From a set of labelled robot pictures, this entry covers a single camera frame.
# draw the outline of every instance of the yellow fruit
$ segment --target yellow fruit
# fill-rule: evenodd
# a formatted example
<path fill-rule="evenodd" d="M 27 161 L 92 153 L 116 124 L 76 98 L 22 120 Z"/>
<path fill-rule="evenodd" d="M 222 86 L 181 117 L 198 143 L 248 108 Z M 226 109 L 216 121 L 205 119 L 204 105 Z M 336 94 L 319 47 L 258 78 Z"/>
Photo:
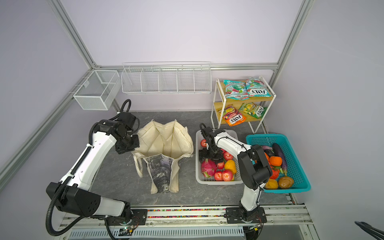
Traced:
<path fill-rule="evenodd" d="M 270 178 L 268 182 L 265 184 L 265 189 L 277 189 L 279 187 L 279 184 L 275 179 Z"/>
<path fill-rule="evenodd" d="M 234 175 L 237 173 L 235 162 L 233 160 L 228 160 L 224 164 L 225 170 L 230 170 Z"/>

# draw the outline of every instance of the wire basket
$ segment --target wire basket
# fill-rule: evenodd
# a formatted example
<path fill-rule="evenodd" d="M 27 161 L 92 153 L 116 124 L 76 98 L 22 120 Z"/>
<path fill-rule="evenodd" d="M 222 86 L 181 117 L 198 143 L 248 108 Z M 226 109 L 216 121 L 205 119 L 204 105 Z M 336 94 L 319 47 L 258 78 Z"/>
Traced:
<path fill-rule="evenodd" d="M 300 162 L 297 159 L 297 156 L 293 151 L 293 148 L 289 143 L 288 138 L 285 135 L 255 134 L 255 135 L 248 135 L 246 139 L 247 139 L 247 144 L 249 145 L 261 145 L 261 146 L 265 145 L 265 146 L 272 147 L 273 143 L 277 143 L 281 147 L 283 154 L 285 156 L 285 160 L 287 161 L 287 165 L 288 165 L 287 175 L 295 181 L 293 186 L 289 189 L 276 189 L 276 190 L 265 189 L 265 192 L 294 193 L 294 192 L 306 192 L 311 189 L 311 185 L 308 181 L 308 178 L 305 175 L 304 170 L 301 167 Z M 284 174 L 280 173 L 279 177 L 276 180 L 279 181 L 279 179 L 283 176 Z"/>
<path fill-rule="evenodd" d="M 115 70 L 93 70 L 73 97 L 84 110 L 108 110 L 120 89 Z"/>
<path fill-rule="evenodd" d="M 231 137 L 237 139 L 237 134 L 233 130 L 225 130 Z M 237 169 L 236 174 L 234 175 L 233 181 L 215 181 L 214 177 L 204 177 L 203 173 L 201 172 L 201 163 L 199 162 L 199 150 L 203 149 L 203 147 L 200 145 L 201 140 L 203 140 L 204 137 L 201 134 L 201 130 L 196 132 L 196 181 L 201 184 L 208 184 L 208 185 L 234 185 L 234 184 L 240 184 L 243 183 L 243 180 L 240 177 L 240 171 L 239 171 L 239 163 L 237 161 L 236 156 L 233 156 L 233 161 L 235 162 L 235 166 Z"/>
<path fill-rule="evenodd" d="M 125 63 L 123 66 L 122 91 L 127 94 L 210 93 L 212 91 L 209 63 L 128 66 Z"/>

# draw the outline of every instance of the potato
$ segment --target potato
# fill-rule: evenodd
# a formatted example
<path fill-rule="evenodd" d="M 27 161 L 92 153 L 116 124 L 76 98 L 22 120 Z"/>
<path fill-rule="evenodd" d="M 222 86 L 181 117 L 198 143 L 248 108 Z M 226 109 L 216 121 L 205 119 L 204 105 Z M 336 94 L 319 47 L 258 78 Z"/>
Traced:
<path fill-rule="evenodd" d="M 277 181 L 272 178 L 270 178 L 264 186 L 265 189 L 277 189 L 278 187 L 279 185 L 277 184 Z"/>
<path fill-rule="evenodd" d="M 281 177 L 279 179 L 279 187 L 281 189 L 288 189 L 293 186 L 294 180 L 290 177 Z"/>

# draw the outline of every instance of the candy bag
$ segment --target candy bag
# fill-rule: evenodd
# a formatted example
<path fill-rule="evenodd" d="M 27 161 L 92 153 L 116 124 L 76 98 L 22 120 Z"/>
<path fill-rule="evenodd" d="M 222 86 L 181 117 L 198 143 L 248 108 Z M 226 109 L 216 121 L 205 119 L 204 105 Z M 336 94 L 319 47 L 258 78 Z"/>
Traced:
<path fill-rule="evenodd" d="M 258 78 L 248 78 L 245 81 L 246 89 L 250 97 L 271 97 L 262 80 Z"/>
<path fill-rule="evenodd" d="M 246 117 L 243 116 L 234 106 L 231 104 L 224 108 L 223 119 L 228 123 L 229 126 L 239 125 L 242 122 L 245 122 Z"/>
<path fill-rule="evenodd" d="M 263 117 L 266 108 L 263 108 L 255 103 L 243 103 L 240 110 L 246 112 L 254 118 L 260 119 Z"/>
<path fill-rule="evenodd" d="M 245 83 L 224 80 L 225 84 L 225 98 L 232 98 L 235 100 L 246 100 L 248 99 L 248 93 L 245 88 Z"/>

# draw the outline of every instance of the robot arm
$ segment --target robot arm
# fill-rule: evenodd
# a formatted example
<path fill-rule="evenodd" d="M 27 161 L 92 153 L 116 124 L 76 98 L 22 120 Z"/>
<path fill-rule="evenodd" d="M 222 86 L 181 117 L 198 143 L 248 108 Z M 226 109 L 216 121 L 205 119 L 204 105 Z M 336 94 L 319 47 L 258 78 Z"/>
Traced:
<path fill-rule="evenodd" d="M 49 234 L 58 236 L 67 230 L 54 231 L 51 224 L 53 207 L 59 211 L 83 217 L 113 219 L 113 222 L 126 224 L 132 218 L 130 204 L 124 201 L 108 199 L 89 192 L 93 179 L 108 151 L 115 146 L 118 154 L 129 152 L 139 147 L 139 138 L 132 135 L 135 121 L 139 120 L 128 110 L 109 120 L 94 124 L 89 133 L 89 143 L 73 167 L 58 183 L 51 182 L 46 192 L 51 198 L 47 211 L 46 228 Z"/>
<path fill-rule="evenodd" d="M 237 157 L 240 176 L 245 184 L 240 201 L 239 218 L 249 221 L 254 217 L 258 207 L 262 187 L 272 176 L 272 169 L 263 149 L 259 145 L 244 144 L 224 130 L 213 130 L 211 127 L 206 127 L 204 123 L 200 124 L 200 129 L 207 141 L 207 151 L 202 152 L 202 158 L 220 159 L 222 157 L 221 148 Z"/>

